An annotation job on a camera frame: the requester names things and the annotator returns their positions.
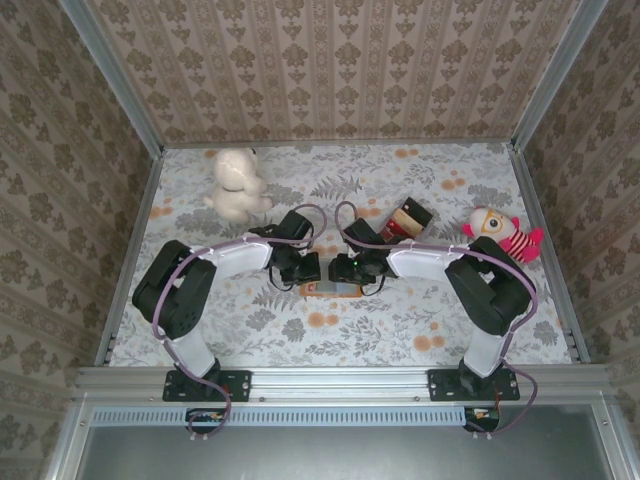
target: striped toy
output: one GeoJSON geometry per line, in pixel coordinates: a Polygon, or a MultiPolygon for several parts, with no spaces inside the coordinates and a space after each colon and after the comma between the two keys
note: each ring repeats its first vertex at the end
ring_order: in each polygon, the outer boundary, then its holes
{"type": "Polygon", "coordinates": [[[540,255],[540,243],[544,230],[536,228],[529,234],[520,230],[518,217],[509,219],[506,215],[490,208],[476,208],[469,223],[462,231],[470,237],[489,237],[495,240],[514,260],[523,263],[533,262],[540,255]]]}

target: floral tablecloth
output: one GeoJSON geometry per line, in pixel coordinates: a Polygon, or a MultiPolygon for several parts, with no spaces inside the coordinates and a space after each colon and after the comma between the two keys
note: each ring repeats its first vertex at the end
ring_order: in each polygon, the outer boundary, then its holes
{"type": "MultiPolygon", "coordinates": [[[[301,203],[316,203],[332,218],[350,200],[374,228],[408,196],[434,215],[425,238],[468,243],[460,232],[474,206],[495,207],[528,219],[508,152],[502,144],[361,145],[256,148],[260,174],[274,208],[250,225],[221,220],[202,197],[214,187],[213,150],[168,150],[160,186],[131,286],[133,292],[162,245],[215,245],[249,226],[278,223],[301,203]]],[[[301,211],[316,226],[320,215],[301,211]]],[[[349,209],[342,215],[351,221],[349,209]]],[[[333,222],[316,242],[323,257],[345,252],[333,222]]],[[[515,364],[570,363],[567,345],[540,260],[524,267],[535,282],[540,309],[515,336],[515,364]]],[[[265,271],[238,275],[214,288],[202,317],[205,339],[226,366],[413,366],[457,364],[472,324],[449,285],[422,279],[388,280],[377,296],[359,299],[282,293],[265,271]]],[[[129,302],[112,366],[168,366],[169,357],[149,324],[129,302]]]]}

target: beige wallpaper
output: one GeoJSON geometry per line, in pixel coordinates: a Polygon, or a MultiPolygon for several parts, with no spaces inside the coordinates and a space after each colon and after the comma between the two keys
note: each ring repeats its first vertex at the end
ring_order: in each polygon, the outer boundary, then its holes
{"type": "Polygon", "coordinates": [[[525,150],[595,361],[640,447],[640,2],[610,1],[525,150]]]}
{"type": "Polygon", "coordinates": [[[578,0],[89,0],[167,144],[509,137],[578,0]]]}
{"type": "Polygon", "coordinates": [[[47,463],[149,165],[57,3],[0,1],[0,478],[47,463]]]}

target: purple cable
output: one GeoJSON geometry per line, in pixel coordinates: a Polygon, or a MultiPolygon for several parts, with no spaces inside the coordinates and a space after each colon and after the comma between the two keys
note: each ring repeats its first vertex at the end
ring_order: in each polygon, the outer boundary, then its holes
{"type": "MultiPolygon", "coordinates": [[[[319,206],[314,205],[312,203],[305,203],[304,205],[299,205],[293,210],[295,211],[295,210],[299,210],[301,208],[306,208],[306,207],[314,208],[318,210],[322,216],[322,228],[315,235],[312,235],[311,237],[306,238],[304,240],[286,240],[281,238],[252,238],[251,241],[253,243],[262,243],[265,245],[268,245],[269,243],[285,243],[289,245],[296,245],[300,243],[311,243],[315,241],[327,229],[327,223],[328,223],[327,214],[324,213],[324,210],[322,210],[319,206]]],[[[184,373],[187,377],[189,377],[193,381],[202,383],[203,385],[213,388],[218,393],[220,393],[224,398],[224,401],[226,404],[224,416],[222,417],[222,420],[220,420],[220,423],[211,431],[211,433],[208,434],[210,436],[216,435],[218,432],[220,432],[224,424],[227,423],[227,420],[231,415],[231,397],[224,389],[220,388],[218,385],[216,385],[213,382],[210,382],[201,377],[198,377],[195,373],[193,373],[191,370],[189,370],[188,368],[186,368],[184,365],[180,363],[178,356],[173,351],[173,348],[171,348],[171,344],[167,342],[167,336],[160,333],[160,330],[159,330],[160,327],[158,325],[160,322],[160,312],[162,311],[162,306],[164,305],[164,302],[167,299],[167,296],[169,295],[169,291],[171,290],[171,287],[173,286],[173,284],[178,279],[178,277],[180,276],[180,274],[186,268],[187,265],[189,265],[193,260],[198,258],[200,255],[213,253],[216,249],[225,248],[232,245],[241,245],[244,242],[245,242],[244,238],[238,238],[236,240],[231,240],[229,242],[221,243],[214,247],[201,248],[193,252],[187,258],[185,258],[182,262],[180,262],[178,267],[174,270],[174,272],[169,277],[167,284],[165,285],[164,289],[162,290],[162,293],[160,294],[160,297],[158,298],[158,303],[156,305],[156,309],[153,312],[153,320],[151,322],[151,331],[153,332],[153,336],[156,337],[158,340],[160,340],[160,342],[164,346],[164,349],[167,351],[171,359],[174,361],[175,365],[182,371],[182,373],[184,373]]],[[[193,423],[192,421],[189,422],[188,429],[192,435],[195,435],[195,432],[192,429],[192,423],[193,423]]]]}
{"type": "Polygon", "coordinates": [[[485,433],[485,435],[489,436],[489,435],[499,435],[500,433],[503,433],[507,430],[509,430],[510,428],[512,428],[516,423],[518,423],[522,417],[524,417],[524,415],[527,413],[527,411],[531,408],[531,406],[533,405],[533,402],[535,401],[537,395],[538,395],[538,384],[535,381],[535,379],[529,375],[528,373],[523,372],[522,370],[516,369],[514,367],[512,367],[511,365],[509,365],[509,363],[505,360],[505,355],[507,354],[507,351],[509,350],[509,346],[511,345],[511,342],[513,340],[513,335],[515,334],[515,331],[520,328],[522,325],[524,325],[525,323],[527,323],[536,313],[536,311],[538,310],[538,295],[536,294],[536,291],[534,290],[533,286],[531,285],[531,283],[529,283],[529,280],[523,275],[521,274],[518,270],[516,270],[515,268],[513,268],[511,265],[508,265],[500,260],[498,260],[497,258],[491,257],[489,255],[485,255],[483,253],[479,253],[479,252],[474,252],[472,250],[467,250],[464,248],[460,248],[460,247],[447,247],[444,245],[428,245],[428,244],[424,244],[424,243],[411,243],[410,245],[369,245],[367,243],[363,243],[360,242],[358,240],[356,240],[355,238],[350,237],[347,233],[344,232],[344,229],[340,226],[340,220],[338,218],[339,213],[340,213],[340,209],[342,207],[344,207],[345,205],[348,205],[349,207],[351,207],[351,209],[353,210],[354,216],[356,218],[358,218],[358,209],[356,208],[356,206],[349,202],[348,200],[345,200],[343,202],[340,202],[337,206],[336,209],[334,211],[334,221],[336,224],[336,227],[338,228],[338,231],[340,232],[340,235],[342,236],[343,239],[348,240],[350,243],[353,243],[354,245],[358,245],[359,247],[363,247],[363,248],[368,248],[368,249],[376,249],[376,250],[412,250],[412,249],[423,249],[423,250],[436,250],[436,251],[441,251],[441,252],[453,252],[453,253],[461,253],[463,255],[469,255],[472,257],[476,257],[479,258],[481,260],[487,261],[489,263],[493,263],[494,265],[497,265],[498,267],[506,270],[507,272],[511,273],[514,277],[516,277],[518,280],[520,280],[520,282],[524,285],[524,287],[527,289],[527,292],[529,293],[529,295],[531,296],[531,309],[529,310],[529,312],[520,320],[518,320],[517,322],[514,322],[511,327],[509,328],[509,331],[507,332],[507,338],[502,346],[502,349],[500,350],[500,360],[502,361],[502,363],[505,365],[505,367],[507,367],[509,370],[511,370],[512,372],[514,372],[516,375],[522,375],[523,377],[525,377],[527,380],[529,380],[532,385],[533,385],[533,392],[531,393],[531,397],[529,398],[529,401],[527,402],[527,404],[524,406],[524,408],[522,409],[522,411],[520,412],[520,414],[516,417],[516,419],[511,422],[509,425],[507,425],[506,427],[500,428],[492,433],[489,432],[482,432],[482,429],[480,427],[478,427],[477,425],[468,422],[470,425],[474,426],[475,428],[478,428],[481,430],[481,433],[485,433]]]}

